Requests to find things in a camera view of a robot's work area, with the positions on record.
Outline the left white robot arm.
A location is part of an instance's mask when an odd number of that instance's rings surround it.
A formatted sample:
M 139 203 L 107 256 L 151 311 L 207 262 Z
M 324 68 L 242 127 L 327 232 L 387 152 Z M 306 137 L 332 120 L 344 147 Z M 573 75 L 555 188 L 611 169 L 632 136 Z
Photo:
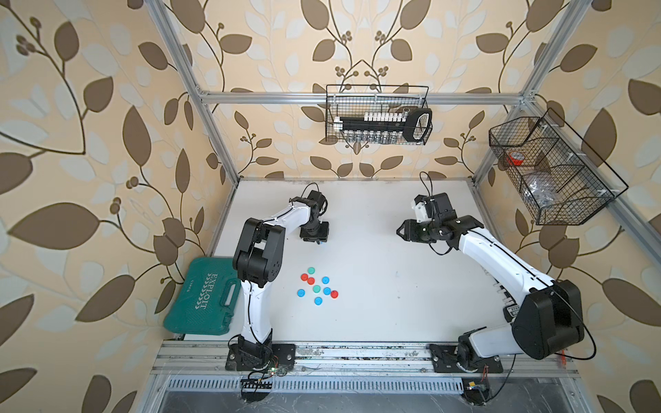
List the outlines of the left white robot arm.
M 294 197 L 289 205 L 264 220 L 244 222 L 232 266 L 244 294 L 244 326 L 240 336 L 246 342 L 265 345 L 271 340 L 270 284 L 279 275 L 287 236 L 298 232 L 304 242 L 322 244 L 329 235 L 329 224 L 321 217 L 328 207 L 326 197 L 313 189 Z

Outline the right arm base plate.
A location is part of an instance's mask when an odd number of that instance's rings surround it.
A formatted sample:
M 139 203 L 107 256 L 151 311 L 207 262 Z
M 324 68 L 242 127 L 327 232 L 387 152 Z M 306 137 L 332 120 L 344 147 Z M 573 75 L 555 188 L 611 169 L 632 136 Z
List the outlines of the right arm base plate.
M 428 346 L 435 373 L 502 373 L 497 356 L 481 358 L 467 344 L 435 344 Z

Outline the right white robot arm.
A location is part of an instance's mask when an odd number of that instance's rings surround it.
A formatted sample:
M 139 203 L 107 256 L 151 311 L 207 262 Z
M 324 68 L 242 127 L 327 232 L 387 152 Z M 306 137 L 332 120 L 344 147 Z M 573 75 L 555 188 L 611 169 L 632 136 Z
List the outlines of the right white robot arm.
M 447 244 L 485 269 L 511 296 L 519 310 L 506 325 L 472 330 L 460 336 L 456 362 L 473 371 L 480 361 L 503 354 L 526 354 L 543 360 L 590 337 L 583 322 L 581 292 L 564 280 L 557 282 L 492 236 L 471 215 L 458 216 L 447 194 L 418 195 L 397 234 L 406 242 Z

